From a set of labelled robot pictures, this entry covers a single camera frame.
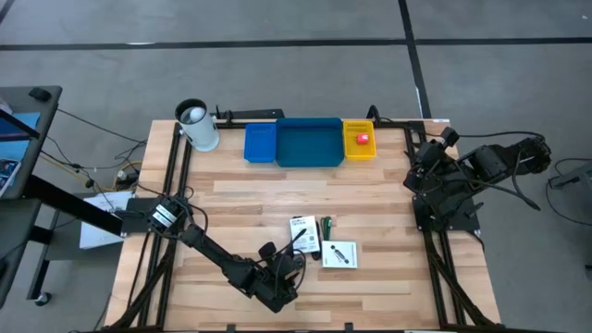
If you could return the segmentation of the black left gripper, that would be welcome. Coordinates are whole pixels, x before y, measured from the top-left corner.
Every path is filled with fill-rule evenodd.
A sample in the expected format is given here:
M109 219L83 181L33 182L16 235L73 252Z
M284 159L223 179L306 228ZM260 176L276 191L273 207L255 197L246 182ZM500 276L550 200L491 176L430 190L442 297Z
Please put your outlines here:
M273 285L275 287L289 285L296 287L295 279L305 271L305 255L302 252L286 253L293 243L306 233L303 228L299 233L282 249L277 251L271 259L271 271L274 274Z

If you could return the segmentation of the white product box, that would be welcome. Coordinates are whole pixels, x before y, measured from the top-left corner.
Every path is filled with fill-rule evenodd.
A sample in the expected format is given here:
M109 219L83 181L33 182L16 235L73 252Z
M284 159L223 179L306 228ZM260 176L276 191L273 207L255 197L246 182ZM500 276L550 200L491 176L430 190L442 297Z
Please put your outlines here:
M290 234L292 238L303 228L306 228L306 233L293 243L293 248L303 253L319 252L321 248L315 217L301 216L294 217L290 220Z
M355 241L324 240L322 242L322 267L357 269L357 244Z

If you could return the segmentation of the large teal plastic bin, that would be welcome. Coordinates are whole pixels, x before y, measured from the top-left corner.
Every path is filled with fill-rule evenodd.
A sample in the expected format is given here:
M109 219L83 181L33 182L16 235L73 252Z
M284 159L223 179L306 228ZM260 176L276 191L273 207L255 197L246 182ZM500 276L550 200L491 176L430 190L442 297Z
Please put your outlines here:
M276 127L280 167L338 167L344 159L340 118L280 118Z

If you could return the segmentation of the small yellow perforated basket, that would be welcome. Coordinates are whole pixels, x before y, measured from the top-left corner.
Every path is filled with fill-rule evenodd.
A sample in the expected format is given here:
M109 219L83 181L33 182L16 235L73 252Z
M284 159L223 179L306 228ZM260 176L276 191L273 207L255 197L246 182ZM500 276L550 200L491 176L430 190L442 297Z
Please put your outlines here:
M369 135L368 144L356 143L359 133ZM343 122L344 153L348 160L365 161L376 157L376 136L374 123L369 120L348 120Z

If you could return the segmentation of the small blue perforated basket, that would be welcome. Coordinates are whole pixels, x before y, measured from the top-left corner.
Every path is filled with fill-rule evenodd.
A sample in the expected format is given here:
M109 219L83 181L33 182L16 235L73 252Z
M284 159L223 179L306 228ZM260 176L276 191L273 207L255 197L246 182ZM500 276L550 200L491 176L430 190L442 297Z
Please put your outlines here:
M248 124L245 129L244 158L251 163L272 163L276 159L276 124Z

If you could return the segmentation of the grey stand foot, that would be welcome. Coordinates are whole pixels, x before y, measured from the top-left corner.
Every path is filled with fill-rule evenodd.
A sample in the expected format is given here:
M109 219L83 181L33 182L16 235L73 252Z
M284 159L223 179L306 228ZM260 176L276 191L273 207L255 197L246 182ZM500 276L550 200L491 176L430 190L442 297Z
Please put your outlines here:
M572 183L580 183L586 190L592 191L592 160L586 160L583 165L549 180L553 190L561 190Z

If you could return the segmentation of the white cylindrical cup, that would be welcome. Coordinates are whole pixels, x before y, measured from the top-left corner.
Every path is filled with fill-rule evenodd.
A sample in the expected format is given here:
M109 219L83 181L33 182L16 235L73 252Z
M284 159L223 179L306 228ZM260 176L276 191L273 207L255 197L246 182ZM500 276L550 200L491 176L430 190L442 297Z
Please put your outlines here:
M175 118L191 146L199 152L215 150L220 136L207 105L200 99L187 99L175 109Z

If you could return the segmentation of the white paper sheets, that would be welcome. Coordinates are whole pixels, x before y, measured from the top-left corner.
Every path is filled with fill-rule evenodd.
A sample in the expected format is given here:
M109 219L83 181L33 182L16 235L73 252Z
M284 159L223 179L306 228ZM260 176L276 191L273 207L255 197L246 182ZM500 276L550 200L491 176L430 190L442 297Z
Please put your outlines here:
M84 201L113 215L116 211L125 210L129 199L133 197L134 193L132 191L113 191L84 198ZM81 250L89 250L122 241L122 237L94 227L89 223L82 222L80 224L79 248Z

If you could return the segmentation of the black cart stand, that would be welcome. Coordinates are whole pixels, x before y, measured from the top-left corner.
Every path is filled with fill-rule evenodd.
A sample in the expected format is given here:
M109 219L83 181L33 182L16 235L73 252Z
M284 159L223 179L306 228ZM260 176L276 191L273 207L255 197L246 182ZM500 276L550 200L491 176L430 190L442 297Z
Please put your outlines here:
M122 231L120 218L83 201L37 176L17 181L0 197L0 308L6 302L27 243L51 243L54 231L35 221L42 204L67 213L114 235Z

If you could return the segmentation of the grey side cart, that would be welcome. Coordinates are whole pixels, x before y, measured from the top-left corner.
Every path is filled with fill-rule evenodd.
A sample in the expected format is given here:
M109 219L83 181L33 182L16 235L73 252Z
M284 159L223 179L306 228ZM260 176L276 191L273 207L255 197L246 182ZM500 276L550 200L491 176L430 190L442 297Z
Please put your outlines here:
M13 184L2 195L3 199L17 199L22 196L23 189L37 163L47 133L54 120L59 99L63 92L63 88L59 85L41 86L41 89L51 94L51 98L47 102L42 102L29 96L32 89L33 86L0 86L0 96L7 101L15 114L34 112L40 114L35 127L35 130L40 133L40 138L29 141L27 150L23 155L21 167L14 178Z

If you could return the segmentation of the small colourful tablet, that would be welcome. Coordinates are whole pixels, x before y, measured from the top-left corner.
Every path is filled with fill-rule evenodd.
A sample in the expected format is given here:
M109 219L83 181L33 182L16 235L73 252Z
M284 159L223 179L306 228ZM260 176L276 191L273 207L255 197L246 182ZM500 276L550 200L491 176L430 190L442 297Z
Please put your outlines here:
M0 159L0 198L4 196L7 189L13 184L20 167L21 163L17 160Z

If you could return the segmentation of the blue display screen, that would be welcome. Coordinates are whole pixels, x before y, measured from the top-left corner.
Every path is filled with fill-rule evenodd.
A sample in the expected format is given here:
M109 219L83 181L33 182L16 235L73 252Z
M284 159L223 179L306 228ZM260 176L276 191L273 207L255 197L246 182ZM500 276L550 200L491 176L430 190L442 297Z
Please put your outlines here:
M40 113L17 113L15 117L27 126L35 128L40 115ZM0 142L0 159L22 161L29 144L29 141Z

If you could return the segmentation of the black bracket bar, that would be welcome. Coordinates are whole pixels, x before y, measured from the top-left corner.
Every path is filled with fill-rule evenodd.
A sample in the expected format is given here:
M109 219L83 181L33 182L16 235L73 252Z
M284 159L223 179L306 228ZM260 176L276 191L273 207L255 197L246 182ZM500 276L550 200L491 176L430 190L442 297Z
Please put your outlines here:
M253 110L226 110L221 111L216 107L216 111L211 113L215 119L223 120L227 123L236 122L238 120L249 119L279 119L285 116L282 109L253 109Z

